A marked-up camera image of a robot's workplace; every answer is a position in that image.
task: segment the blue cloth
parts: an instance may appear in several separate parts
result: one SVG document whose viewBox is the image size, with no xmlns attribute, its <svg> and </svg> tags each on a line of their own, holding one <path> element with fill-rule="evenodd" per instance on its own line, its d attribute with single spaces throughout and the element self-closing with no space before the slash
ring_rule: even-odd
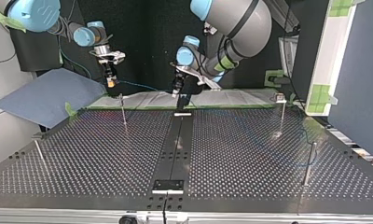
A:
<svg viewBox="0 0 373 224">
<path fill-rule="evenodd" d="M 56 69 L 0 100 L 0 109 L 53 128 L 69 117 L 65 104 L 77 111 L 105 94 L 102 84 L 65 69 Z"/>
</svg>

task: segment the black panel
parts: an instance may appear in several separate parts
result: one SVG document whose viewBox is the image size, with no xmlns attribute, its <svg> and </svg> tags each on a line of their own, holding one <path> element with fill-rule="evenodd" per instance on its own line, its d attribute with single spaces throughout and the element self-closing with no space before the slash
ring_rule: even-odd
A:
<svg viewBox="0 0 373 224">
<path fill-rule="evenodd" d="M 126 53 L 117 66 L 119 79 L 145 84 L 159 90 L 172 86 L 174 69 L 169 62 L 183 44 L 185 35 L 202 40 L 203 23 L 190 12 L 185 0 L 84 0 L 80 7 L 85 21 L 104 22 L 113 49 Z M 145 89 L 119 85 L 116 91 L 129 94 Z"/>
<path fill-rule="evenodd" d="M 58 41 L 48 33 L 33 33 L 9 29 L 23 72 L 60 68 Z"/>
<path fill-rule="evenodd" d="M 297 44 L 297 56 L 292 76 L 297 94 L 302 100 L 306 100 L 309 94 L 328 3 L 329 0 L 306 0 L 304 3 L 303 16 L 300 20 L 302 28 Z"/>
</svg>

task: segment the gray fabric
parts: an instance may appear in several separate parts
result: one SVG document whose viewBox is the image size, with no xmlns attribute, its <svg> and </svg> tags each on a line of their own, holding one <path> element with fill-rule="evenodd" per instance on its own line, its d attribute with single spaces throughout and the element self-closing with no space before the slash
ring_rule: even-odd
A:
<svg viewBox="0 0 373 224">
<path fill-rule="evenodd" d="M 329 122 L 373 155 L 373 0 L 358 5 Z"/>
<path fill-rule="evenodd" d="M 276 90 L 223 90 L 204 91 L 200 95 L 192 96 L 191 106 L 215 106 L 215 105 L 272 105 L 270 98 Z M 172 98 L 169 93 L 152 91 L 141 92 L 124 97 L 124 104 L 127 108 L 147 108 L 147 107 L 175 107 L 176 98 Z M 102 97 L 89 108 L 94 107 L 119 107 L 120 101 L 108 96 Z"/>
<path fill-rule="evenodd" d="M 69 117 L 66 103 L 77 111 L 104 94 L 103 85 L 68 70 L 57 69 L 1 99 L 0 109 L 53 128 Z"/>
</svg>

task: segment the gray wall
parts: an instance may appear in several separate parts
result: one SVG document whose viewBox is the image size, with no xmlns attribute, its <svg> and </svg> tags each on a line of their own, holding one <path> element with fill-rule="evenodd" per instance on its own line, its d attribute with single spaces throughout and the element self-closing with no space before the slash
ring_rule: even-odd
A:
<svg viewBox="0 0 373 224">
<path fill-rule="evenodd" d="M 329 122 L 373 154 L 373 0 L 358 5 Z"/>
<path fill-rule="evenodd" d="M 0 25 L 0 61 L 15 52 L 9 33 Z M 21 72 L 18 57 L 0 63 L 0 98 L 33 80 L 32 73 Z M 31 142 L 38 125 L 0 111 L 0 162 Z"/>
</svg>

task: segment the black strip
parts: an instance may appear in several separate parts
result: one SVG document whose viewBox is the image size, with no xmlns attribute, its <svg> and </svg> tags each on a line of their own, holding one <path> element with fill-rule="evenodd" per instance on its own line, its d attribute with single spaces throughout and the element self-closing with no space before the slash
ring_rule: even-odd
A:
<svg viewBox="0 0 373 224">
<path fill-rule="evenodd" d="M 230 32 L 230 34 L 228 35 L 230 39 L 235 37 L 239 33 L 239 31 L 242 29 L 244 24 L 248 21 L 248 19 L 250 19 L 251 15 L 253 15 L 253 12 L 256 10 L 256 6 L 258 5 L 258 3 L 259 3 L 259 0 L 253 0 L 251 2 L 251 5 L 248 7 L 247 11 L 242 16 L 239 23 L 237 23 L 235 28 L 233 28 L 232 32 Z"/>
<path fill-rule="evenodd" d="M 8 16 L 9 9 L 12 7 L 12 5 L 16 2 L 16 0 L 11 0 L 8 2 L 6 8 L 4 8 L 4 15 Z"/>
</svg>

